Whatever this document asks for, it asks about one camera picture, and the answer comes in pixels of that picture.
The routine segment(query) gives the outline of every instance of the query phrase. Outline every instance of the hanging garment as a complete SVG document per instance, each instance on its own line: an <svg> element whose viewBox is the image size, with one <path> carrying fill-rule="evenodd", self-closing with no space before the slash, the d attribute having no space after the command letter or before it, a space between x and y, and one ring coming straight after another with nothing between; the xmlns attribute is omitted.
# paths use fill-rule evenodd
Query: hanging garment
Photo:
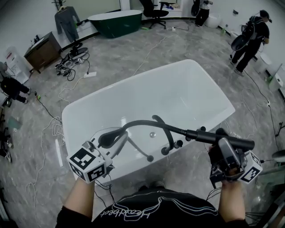
<svg viewBox="0 0 285 228"><path fill-rule="evenodd" d="M73 16L75 16L77 22L79 23L79 17L72 6L68 6L60 10L54 16L58 34L62 34L63 29L70 42L73 42L79 38Z"/></svg>

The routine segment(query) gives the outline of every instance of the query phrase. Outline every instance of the gray tile floor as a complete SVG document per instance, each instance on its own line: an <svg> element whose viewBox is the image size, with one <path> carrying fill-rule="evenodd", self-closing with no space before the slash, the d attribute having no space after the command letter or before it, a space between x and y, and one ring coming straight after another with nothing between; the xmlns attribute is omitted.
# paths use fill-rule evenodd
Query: gray tile floor
<svg viewBox="0 0 285 228"><path fill-rule="evenodd" d="M152 47L164 37L175 36L166 38L153 49L137 73L184 59L197 61L220 86L236 109L236 112L227 119L231 134L255 140L254 152L260 159L269 159L271 154L277 151L270 111L264 106L265 100L251 79L246 75L241 77L233 72L233 66L228 59L231 53L227 42L228 37L221 36L218 29L197 28L190 21L187 23L190 24L189 31L177 29L174 33L157 25L151 31L140 30L117 39L96 36L84 41L84 46L88 47L90 52L90 71L97 71L98 76L81 80L74 91L66 91L62 96L73 102L98 89L131 77ZM167 26L187 28L186 22L182 20L167 21ZM284 103L278 92L271 93L268 90L264 82L265 75L256 74L253 64L254 62L251 62L246 71L270 100L277 128L278 123L285 120ZM74 69L76 77L72 82L57 76L54 65L45 69L40 75L33 74L27 82L27 86L41 95L41 101L54 116L60 116L67 105L57 95L63 88L74 86L78 78L87 71L87 64L76 66ZM57 214L75 181L65 159L66 149L61 147L64 166L59 167L55 151L56 137L52 136L51 126L42 133L51 118L33 96L30 97L27 105L13 102L11 108L5 109L5 114L6 118L13 116L22 123L20 130L11 132L14 143L14 148L10 150L13 164L0 158L0 180L8 201L6 204L8 212L20 228L37 227L37 223L41 228L54 227ZM225 122L221 125L228 130ZM29 194L26 185L36 181L37 171L43 164L41 133L45 161L37 179L35 202L33 186L30 187ZM283 148L283 141L284 138L278 139L280 148ZM273 165L272 162L265 163L264 168ZM208 178L209 171L210 162L205 145L194 142L180 152L143 170L113 181L112 192L115 200L118 200L124 195L135 192L140 182L164 180L169 189L192 193L205 199L212 189ZM96 192L102 196L107 205L111 204L108 191L96 187ZM257 187L252 183L244 187L244 195L248 212L259 211L270 203L269 190L266 186ZM252 198L259 195L263 196L262 201L252 201ZM217 207L219 196L215 196L210 201ZM98 198L95 198L94 202L94 217L96 217L104 209L104 205Z"/></svg>

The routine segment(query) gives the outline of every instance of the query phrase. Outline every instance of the office chair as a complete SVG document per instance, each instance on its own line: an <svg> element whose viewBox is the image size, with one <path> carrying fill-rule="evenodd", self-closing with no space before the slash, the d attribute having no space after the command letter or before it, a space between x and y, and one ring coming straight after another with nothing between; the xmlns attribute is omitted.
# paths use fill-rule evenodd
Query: office chair
<svg viewBox="0 0 285 228"><path fill-rule="evenodd" d="M139 1L141 2L141 4L143 5L143 8L144 8L144 10L143 10L144 16L153 18L150 29L154 24L160 24L164 27L164 29L166 29L166 25L164 25L164 24L166 24L166 22L161 20L160 17L166 16L169 12L162 10L162 8L164 5L169 6L170 4L174 4L174 3L159 2L161 4L160 10L155 10L154 9L155 6L158 6L158 5L154 5L151 0L139 0Z"/></svg>

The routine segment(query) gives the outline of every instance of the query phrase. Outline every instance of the wooden cabinet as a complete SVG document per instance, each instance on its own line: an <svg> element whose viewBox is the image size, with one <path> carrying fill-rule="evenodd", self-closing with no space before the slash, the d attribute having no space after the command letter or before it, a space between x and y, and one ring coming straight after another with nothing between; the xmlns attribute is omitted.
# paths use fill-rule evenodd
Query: wooden cabinet
<svg viewBox="0 0 285 228"><path fill-rule="evenodd" d="M59 51L60 45L55 39L52 32L45 35L42 41L29 48L24 57L32 65L32 67L40 73L40 69L49 65L52 61L61 58Z"/></svg>

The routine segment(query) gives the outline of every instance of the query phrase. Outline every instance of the drain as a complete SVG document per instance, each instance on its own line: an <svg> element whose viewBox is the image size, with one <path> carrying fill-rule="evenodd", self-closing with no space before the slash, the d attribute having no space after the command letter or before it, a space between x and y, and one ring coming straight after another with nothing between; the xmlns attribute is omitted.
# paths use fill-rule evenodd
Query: drain
<svg viewBox="0 0 285 228"><path fill-rule="evenodd" d="M150 137L151 137L151 138L154 138L155 136L156 136L156 133L155 133L155 132L151 132L151 133L150 133Z"/></svg>

